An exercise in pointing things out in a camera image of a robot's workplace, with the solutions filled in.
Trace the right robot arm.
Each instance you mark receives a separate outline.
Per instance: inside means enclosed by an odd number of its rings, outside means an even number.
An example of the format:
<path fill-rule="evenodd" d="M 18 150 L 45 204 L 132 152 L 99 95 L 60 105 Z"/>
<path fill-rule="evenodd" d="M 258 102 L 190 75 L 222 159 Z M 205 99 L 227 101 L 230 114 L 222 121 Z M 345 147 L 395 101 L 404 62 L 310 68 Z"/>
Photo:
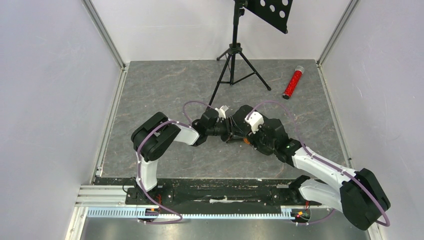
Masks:
<path fill-rule="evenodd" d="M 288 196 L 293 203 L 324 204 L 343 213 L 360 230 L 373 224 L 391 225 L 387 215 L 390 200 L 371 170 L 355 170 L 319 155 L 301 140 L 290 138 L 276 118 L 253 112 L 244 121 L 248 125 L 247 139 L 256 150 L 316 177 L 303 175 L 291 184 Z"/>

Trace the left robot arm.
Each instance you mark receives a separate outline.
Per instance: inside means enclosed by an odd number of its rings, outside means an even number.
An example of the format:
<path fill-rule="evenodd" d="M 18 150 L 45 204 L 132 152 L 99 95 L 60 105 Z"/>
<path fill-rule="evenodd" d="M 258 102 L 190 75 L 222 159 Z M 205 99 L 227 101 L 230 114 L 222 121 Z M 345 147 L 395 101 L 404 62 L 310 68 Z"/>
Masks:
<path fill-rule="evenodd" d="M 191 125 L 171 120 L 159 111 L 132 133 L 130 139 L 137 156 L 137 197 L 144 204 L 152 204 L 157 198 L 157 160 L 169 146 L 179 142 L 197 147 L 209 136 L 226 138 L 230 134 L 229 125 L 225 123 L 228 109 L 226 105 L 208 107 Z"/>

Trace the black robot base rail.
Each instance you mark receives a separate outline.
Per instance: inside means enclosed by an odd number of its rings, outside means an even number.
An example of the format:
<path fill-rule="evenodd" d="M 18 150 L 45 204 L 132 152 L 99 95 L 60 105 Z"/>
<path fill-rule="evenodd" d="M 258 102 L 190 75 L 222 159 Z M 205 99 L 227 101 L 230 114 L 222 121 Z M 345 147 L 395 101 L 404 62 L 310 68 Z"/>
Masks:
<path fill-rule="evenodd" d="M 125 204 L 152 208 L 161 214 L 277 214 L 282 206 L 319 206 L 306 202 L 290 186 L 292 179 L 160 178 L 145 195 L 139 186 L 125 190 Z"/>

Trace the black plastic tool case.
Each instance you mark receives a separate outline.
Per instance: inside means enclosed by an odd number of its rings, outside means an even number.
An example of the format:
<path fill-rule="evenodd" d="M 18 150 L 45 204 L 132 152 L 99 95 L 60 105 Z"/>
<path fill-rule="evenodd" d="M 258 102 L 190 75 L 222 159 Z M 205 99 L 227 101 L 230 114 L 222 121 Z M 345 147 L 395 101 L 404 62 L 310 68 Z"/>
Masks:
<path fill-rule="evenodd" d="M 249 144 L 264 155 L 273 155 L 289 142 L 289 136 L 282 122 L 277 118 L 268 118 L 253 110 L 252 106 L 243 105 L 233 115 L 237 136 L 247 139 Z"/>

